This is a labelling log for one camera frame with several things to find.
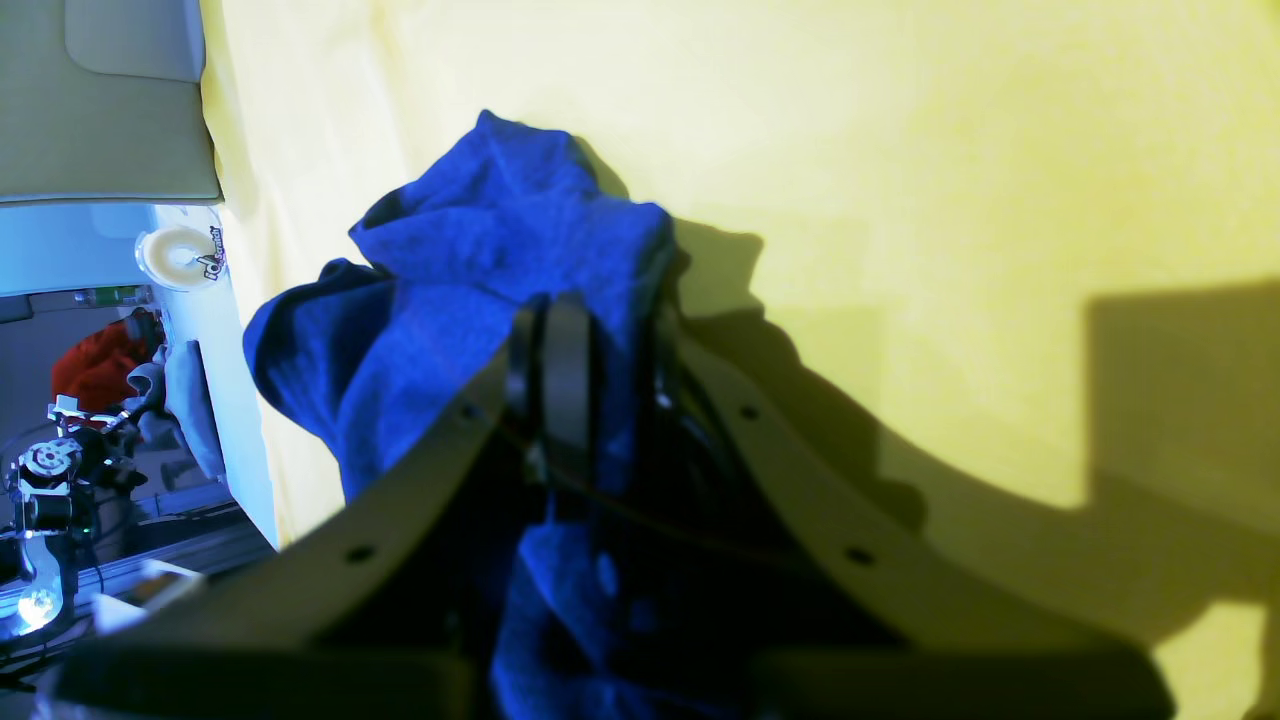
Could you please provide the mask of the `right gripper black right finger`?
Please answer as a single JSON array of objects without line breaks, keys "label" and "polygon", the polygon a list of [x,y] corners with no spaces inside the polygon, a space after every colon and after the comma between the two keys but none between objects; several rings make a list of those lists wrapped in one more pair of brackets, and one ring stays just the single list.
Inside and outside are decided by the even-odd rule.
[{"label": "right gripper black right finger", "polygon": [[754,719],[1169,719],[1134,646],[923,539],[914,492],[846,471],[672,310],[645,337],[640,491],[685,532]]}]

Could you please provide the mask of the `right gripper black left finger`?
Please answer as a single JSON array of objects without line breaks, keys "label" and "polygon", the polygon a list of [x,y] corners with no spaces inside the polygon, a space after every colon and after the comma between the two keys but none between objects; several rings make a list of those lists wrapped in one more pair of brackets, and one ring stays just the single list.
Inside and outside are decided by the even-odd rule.
[{"label": "right gripper black left finger", "polygon": [[535,297],[489,364],[347,510],[274,559],[79,643],[44,719],[472,719],[483,591],[541,502],[593,474],[579,293]]}]

